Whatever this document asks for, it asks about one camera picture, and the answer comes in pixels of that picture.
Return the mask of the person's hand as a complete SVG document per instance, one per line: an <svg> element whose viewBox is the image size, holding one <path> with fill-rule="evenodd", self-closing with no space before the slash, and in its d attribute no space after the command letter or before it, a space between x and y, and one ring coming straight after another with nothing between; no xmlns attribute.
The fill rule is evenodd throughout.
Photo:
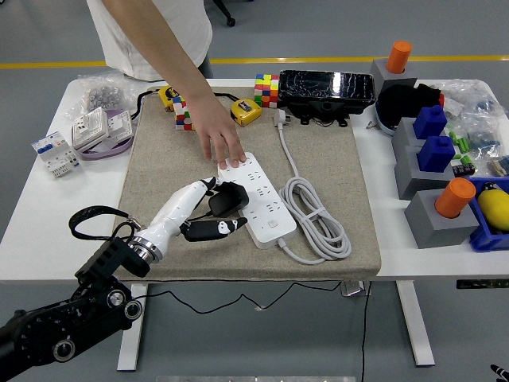
<svg viewBox="0 0 509 382"><path fill-rule="evenodd" d="M226 168L227 158L233 167L245 162L247 157L235 123L216 96L213 93L189 95L185 100L205 158L214 159L221 169Z"/></svg>

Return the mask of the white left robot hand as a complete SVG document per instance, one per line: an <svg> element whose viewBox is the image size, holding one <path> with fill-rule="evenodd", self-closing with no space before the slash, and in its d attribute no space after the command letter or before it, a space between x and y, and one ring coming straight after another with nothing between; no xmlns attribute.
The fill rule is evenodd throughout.
<svg viewBox="0 0 509 382"><path fill-rule="evenodd" d="M227 218L249 203L242 185L220 177L195 181L176 191L153 218L149 227L138 232L130 242L132 248L152 251L162 257L167 254L169 241L180 234L188 242L219 240L229 236L247 223L236 220L190 219L204 197L209 196L210 215Z"/></svg>

